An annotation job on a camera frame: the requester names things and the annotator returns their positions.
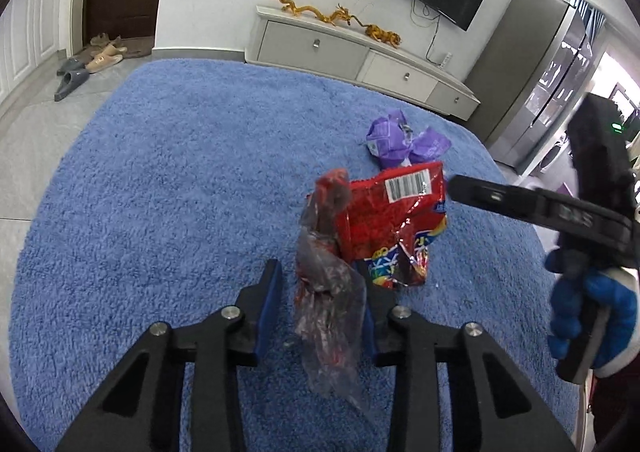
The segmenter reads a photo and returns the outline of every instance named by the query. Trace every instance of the refrigerator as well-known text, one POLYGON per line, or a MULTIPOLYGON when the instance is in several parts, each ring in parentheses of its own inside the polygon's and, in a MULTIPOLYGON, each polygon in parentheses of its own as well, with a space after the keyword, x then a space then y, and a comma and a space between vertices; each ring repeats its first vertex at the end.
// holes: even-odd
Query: refrigerator
POLYGON ((480 105, 466 122, 499 162, 517 167, 588 76, 591 47, 564 0, 511 0, 465 80, 480 105))
POLYGON ((489 154, 496 161, 516 167, 535 148, 584 83, 592 56, 582 18, 576 13, 530 95, 502 134, 489 145, 489 154))

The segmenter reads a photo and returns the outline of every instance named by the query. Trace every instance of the metal screw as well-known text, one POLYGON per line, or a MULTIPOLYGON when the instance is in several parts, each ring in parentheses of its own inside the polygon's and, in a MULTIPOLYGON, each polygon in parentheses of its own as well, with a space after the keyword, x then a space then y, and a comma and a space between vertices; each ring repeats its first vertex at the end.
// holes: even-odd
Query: metal screw
POLYGON ((149 326, 149 332, 155 337, 164 335, 167 329, 169 327, 164 322, 154 322, 149 326))
POLYGON ((465 324, 465 332, 470 337, 479 337, 484 333, 484 327, 482 327, 478 322, 469 322, 468 324, 465 324))
POLYGON ((391 314, 399 319, 409 318, 411 316, 411 308, 407 306, 395 306, 391 310, 391 314))
POLYGON ((227 306, 222 308, 220 314, 222 314, 223 318, 227 320, 233 320, 234 318, 238 318, 240 316, 240 308, 238 306, 227 306))

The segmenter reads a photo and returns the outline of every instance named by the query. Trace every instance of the red snack bag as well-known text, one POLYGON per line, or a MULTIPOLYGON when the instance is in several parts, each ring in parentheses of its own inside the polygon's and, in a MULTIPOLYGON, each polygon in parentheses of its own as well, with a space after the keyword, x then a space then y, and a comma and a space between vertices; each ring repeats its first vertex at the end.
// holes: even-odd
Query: red snack bag
POLYGON ((350 189, 336 217, 342 258, 364 259, 383 287, 424 284, 427 245, 447 226, 442 162, 387 169, 350 189))

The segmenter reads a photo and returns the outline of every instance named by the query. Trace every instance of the dragon ornament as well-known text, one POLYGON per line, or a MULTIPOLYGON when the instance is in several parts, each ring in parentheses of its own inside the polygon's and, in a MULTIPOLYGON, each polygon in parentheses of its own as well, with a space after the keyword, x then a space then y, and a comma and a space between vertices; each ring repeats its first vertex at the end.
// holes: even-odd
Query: dragon ornament
POLYGON ((398 33, 394 33, 393 31, 385 31, 381 27, 375 24, 363 24, 360 22, 356 15, 351 15, 347 8, 342 7, 338 4, 336 10, 331 13, 329 16, 322 14, 317 8, 313 6, 302 6, 297 7, 296 3, 293 0, 279 0, 282 6, 283 11, 288 11, 293 14, 293 16, 300 16, 305 11, 310 11, 316 15, 319 21, 324 22, 325 24, 336 25, 335 22, 341 20, 343 22, 347 22, 348 25, 351 25, 351 19, 353 18, 360 27, 364 27, 364 33, 373 40, 377 42, 382 42, 385 44, 389 44, 391 47, 398 49, 402 38, 398 33))

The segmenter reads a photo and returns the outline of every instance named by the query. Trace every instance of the blue glove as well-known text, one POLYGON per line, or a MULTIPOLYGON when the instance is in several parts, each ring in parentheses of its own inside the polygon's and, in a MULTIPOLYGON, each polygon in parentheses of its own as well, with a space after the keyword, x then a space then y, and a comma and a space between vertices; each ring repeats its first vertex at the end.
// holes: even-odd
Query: blue glove
MULTIPOLYGON (((559 260, 558 251, 551 252, 545 267, 553 273, 561 273, 559 260)), ((583 280, 558 280, 551 294, 552 335, 547 339, 556 360, 567 355, 570 340, 581 333, 578 317, 585 294, 599 304, 611 307, 607 331, 593 362, 596 376, 605 378, 628 366, 640 351, 638 279, 622 268, 612 268, 591 270, 583 280)))

